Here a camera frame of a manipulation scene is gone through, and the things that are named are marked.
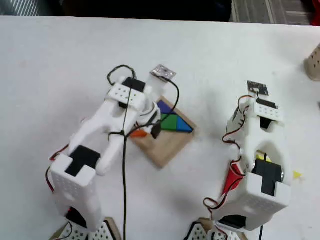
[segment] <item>circuit board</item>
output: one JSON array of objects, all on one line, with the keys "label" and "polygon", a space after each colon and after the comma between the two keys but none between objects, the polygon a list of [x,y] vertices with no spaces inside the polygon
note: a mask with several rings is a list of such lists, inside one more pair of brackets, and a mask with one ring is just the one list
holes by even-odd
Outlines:
[{"label": "circuit board", "polygon": [[247,84],[250,92],[257,93],[258,90],[259,95],[269,96],[267,85],[254,81],[247,81]]}]

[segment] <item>green triangle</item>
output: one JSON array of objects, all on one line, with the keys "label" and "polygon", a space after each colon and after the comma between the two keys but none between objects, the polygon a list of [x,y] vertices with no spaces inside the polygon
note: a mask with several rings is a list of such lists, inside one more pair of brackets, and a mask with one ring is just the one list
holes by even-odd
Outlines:
[{"label": "green triangle", "polygon": [[[161,114],[161,119],[166,117],[168,114]],[[170,114],[166,120],[164,120],[161,123],[161,128],[163,130],[171,130],[175,131],[177,129],[177,121],[178,121],[178,116],[175,114]]]}]

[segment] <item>purple piece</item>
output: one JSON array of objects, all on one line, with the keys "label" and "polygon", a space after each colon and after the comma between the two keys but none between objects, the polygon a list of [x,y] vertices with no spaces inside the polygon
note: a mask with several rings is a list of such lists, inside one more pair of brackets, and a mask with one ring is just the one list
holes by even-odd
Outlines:
[{"label": "purple piece", "polygon": [[160,100],[157,104],[162,114],[168,114],[171,112],[171,107],[168,106],[164,101]]}]

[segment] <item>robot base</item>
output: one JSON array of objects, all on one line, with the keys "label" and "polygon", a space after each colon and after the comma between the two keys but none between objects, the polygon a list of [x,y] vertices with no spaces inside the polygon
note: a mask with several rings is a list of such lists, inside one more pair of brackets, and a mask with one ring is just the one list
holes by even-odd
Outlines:
[{"label": "robot base", "polygon": [[71,231],[70,224],[67,223],[53,234],[50,240],[121,240],[120,232],[111,217],[106,217],[96,232],[88,232],[87,229],[73,222],[70,223],[72,225],[72,233],[69,237],[65,238]]}]

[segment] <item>wooden board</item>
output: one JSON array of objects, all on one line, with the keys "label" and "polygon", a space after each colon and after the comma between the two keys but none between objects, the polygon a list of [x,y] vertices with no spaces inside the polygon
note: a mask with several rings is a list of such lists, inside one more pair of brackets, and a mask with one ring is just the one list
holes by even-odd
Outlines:
[{"label": "wooden board", "polygon": [[[160,100],[173,107],[173,104],[163,96]],[[160,168],[163,168],[195,136],[197,126],[177,108],[174,111],[193,128],[191,133],[162,130],[157,139],[150,134],[145,137],[131,137],[131,140]]]}]

